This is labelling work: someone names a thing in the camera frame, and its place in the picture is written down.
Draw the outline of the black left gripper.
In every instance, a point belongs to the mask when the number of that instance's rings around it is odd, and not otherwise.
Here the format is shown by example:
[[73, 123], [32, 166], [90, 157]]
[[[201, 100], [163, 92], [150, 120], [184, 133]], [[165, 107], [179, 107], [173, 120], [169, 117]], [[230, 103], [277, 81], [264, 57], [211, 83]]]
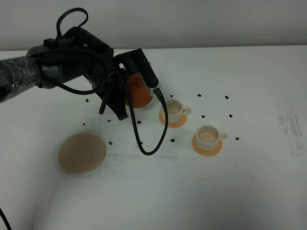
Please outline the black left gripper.
[[[113, 54], [109, 45], [80, 27], [73, 27], [56, 39], [46, 39], [27, 52], [41, 72], [39, 87], [59, 87], [78, 95], [95, 93], [102, 100], [101, 113], [108, 106], [118, 120], [124, 120], [128, 114], [123, 81], [114, 72]], [[91, 84], [91, 90], [78, 91], [65, 85], [80, 76]]]

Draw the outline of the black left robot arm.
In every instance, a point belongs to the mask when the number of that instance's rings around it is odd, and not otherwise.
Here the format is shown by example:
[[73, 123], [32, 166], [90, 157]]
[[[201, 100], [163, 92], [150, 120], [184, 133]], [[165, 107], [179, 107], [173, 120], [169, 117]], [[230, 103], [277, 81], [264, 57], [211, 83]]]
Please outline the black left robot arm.
[[113, 49], [88, 31], [73, 27], [65, 35], [44, 40], [25, 56], [1, 60], [0, 101], [35, 86], [59, 87], [76, 95], [97, 94], [99, 113], [108, 106], [119, 120], [126, 119], [124, 92], [111, 66]]

